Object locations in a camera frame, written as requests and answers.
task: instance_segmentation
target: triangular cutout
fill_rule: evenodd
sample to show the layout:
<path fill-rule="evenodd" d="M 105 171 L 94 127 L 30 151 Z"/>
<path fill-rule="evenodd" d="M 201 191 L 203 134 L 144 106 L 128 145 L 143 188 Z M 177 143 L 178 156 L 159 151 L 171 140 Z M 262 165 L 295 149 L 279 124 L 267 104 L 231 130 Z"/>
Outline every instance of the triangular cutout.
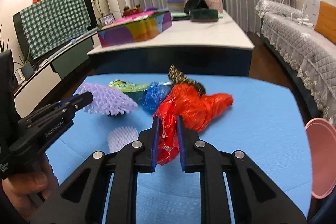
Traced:
<path fill-rule="evenodd" d="M 61 198 L 69 200 L 73 203 L 78 203 L 81 198 L 82 194 L 89 178 L 90 169 L 85 169 L 76 180 L 61 194 Z"/>
<path fill-rule="evenodd" d="M 263 203 L 276 197 L 272 189 L 269 188 L 267 184 L 251 168 L 247 169 L 247 174 L 250 178 L 256 199 L 259 203 Z"/>

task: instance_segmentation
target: human hand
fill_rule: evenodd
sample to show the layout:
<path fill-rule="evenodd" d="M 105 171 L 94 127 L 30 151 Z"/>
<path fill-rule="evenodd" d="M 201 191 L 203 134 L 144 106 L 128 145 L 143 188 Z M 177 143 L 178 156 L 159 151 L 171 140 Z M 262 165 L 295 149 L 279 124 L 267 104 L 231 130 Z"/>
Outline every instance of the human hand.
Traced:
<path fill-rule="evenodd" d="M 2 188 L 20 215 L 29 221 L 37 207 L 29 199 L 28 194 L 42 193 L 47 199 L 58 187 L 58 179 L 53 173 L 48 157 L 44 154 L 39 162 L 42 172 L 14 174 L 2 181 Z"/>

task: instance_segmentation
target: red plastic bag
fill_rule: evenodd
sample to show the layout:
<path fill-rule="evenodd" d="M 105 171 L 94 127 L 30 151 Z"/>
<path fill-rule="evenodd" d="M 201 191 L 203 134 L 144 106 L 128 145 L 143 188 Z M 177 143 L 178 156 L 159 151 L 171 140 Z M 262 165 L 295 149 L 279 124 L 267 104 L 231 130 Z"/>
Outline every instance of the red plastic bag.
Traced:
<path fill-rule="evenodd" d="M 179 143 L 176 135 L 176 116 L 174 115 L 175 99 L 168 95 L 159 105 L 154 116 L 161 118 L 162 132 L 160 132 L 159 152 L 157 163 L 165 165 L 179 154 Z"/>
<path fill-rule="evenodd" d="M 175 116 L 182 115 L 184 125 L 197 132 L 205 129 L 212 119 L 233 104 L 230 94 L 204 94 L 200 97 L 193 86 L 185 83 L 175 85 L 170 95 L 175 98 Z"/>

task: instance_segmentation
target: green drawer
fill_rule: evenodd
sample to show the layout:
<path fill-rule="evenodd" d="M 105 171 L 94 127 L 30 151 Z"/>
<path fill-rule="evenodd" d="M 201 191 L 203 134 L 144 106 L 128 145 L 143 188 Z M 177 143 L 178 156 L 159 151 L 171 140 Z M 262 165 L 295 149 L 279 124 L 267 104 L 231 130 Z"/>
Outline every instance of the green drawer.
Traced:
<path fill-rule="evenodd" d="M 52 62 L 55 72 L 64 79 L 70 72 L 89 59 L 87 53 L 93 49 L 92 38 L 75 45 Z"/>

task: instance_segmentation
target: dark green bowl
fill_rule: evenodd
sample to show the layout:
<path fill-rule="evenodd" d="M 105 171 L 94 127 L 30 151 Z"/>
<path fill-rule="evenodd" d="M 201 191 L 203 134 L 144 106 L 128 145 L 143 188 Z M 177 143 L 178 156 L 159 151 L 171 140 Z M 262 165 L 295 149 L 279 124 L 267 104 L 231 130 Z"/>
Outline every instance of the dark green bowl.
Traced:
<path fill-rule="evenodd" d="M 218 10 L 195 9 L 190 11 L 190 16 L 193 22 L 216 22 L 218 21 Z"/>

